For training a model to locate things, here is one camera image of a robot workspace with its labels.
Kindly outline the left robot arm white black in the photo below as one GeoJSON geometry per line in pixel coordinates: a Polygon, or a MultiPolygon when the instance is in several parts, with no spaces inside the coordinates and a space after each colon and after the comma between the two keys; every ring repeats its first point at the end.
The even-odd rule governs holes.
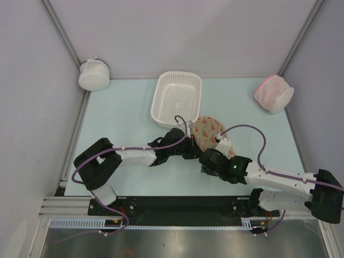
{"type": "Polygon", "coordinates": [[[171,156],[185,160],[197,159],[202,150],[191,134],[185,136],[179,128],[171,129],[143,147],[114,148],[108,138],[101,138],[80,154],[73,162],[76,173],[92,195],[100,201],[100,208],[108,215],[118,211],[117,195],[108,180],[119,167],[159,166],[171,156]]]}

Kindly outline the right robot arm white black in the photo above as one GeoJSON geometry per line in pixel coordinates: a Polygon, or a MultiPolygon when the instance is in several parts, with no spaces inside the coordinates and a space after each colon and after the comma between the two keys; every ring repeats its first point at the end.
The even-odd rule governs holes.
{"type": "Polygon", "coordinates": [[[257,161],[243,156],[228,159],[215,149],[207,149],[199,161],[204,171],[223,181],[263,186],[263,190],[252,191],[248,202],[248,210],[255,216],[265,211],[297,210],[330,224],[341,221],[343,187],[327,170],[293,175],[262,168],[257,161]]]}

